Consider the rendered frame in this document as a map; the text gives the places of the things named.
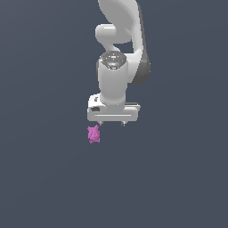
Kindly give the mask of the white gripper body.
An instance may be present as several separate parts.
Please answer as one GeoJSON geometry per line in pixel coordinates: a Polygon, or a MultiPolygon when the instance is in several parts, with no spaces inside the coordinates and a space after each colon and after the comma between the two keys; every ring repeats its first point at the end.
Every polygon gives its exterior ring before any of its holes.
{"type": "Polygon", "coordinates": [[[100,94],[93,94],[88,100],[87,119],[89,121],[136,121],[141,106],[137,102],[126,102],[125,105],[105,104],[100,94]]]}

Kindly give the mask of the small pink spiky object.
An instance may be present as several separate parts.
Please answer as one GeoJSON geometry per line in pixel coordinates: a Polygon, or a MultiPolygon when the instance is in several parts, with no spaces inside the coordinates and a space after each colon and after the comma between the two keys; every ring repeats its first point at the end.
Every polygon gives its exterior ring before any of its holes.
{"type": "Polygon", "coordinates": [[[88,139],[90,143],[98,143],[100,141],[100,131],[98,126],[88,127],[88,139]]]}

